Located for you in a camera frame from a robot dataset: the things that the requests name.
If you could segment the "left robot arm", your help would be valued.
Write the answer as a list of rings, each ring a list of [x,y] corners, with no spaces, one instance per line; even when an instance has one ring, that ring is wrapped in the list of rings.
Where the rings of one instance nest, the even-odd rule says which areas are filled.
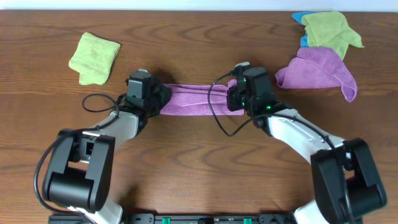
[[[34,174],[49,223],[124,223],[122,206],[109,197],[116,150],[157,116],[172,92],[158,80],[129,81],[110,99],[109,116],[82,129],[63,129],[40,158]]]

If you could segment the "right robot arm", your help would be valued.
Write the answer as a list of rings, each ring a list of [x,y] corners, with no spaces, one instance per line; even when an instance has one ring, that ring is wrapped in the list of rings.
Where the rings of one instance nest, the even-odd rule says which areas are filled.
[[[362,223],[387,204],[368,144],[328,134],[275,100],[270,88],[242,84],[227,94],[231,111],[244,109],[269,136],[288,144],[311,165],[315,200],[293,212],[294,223]]]

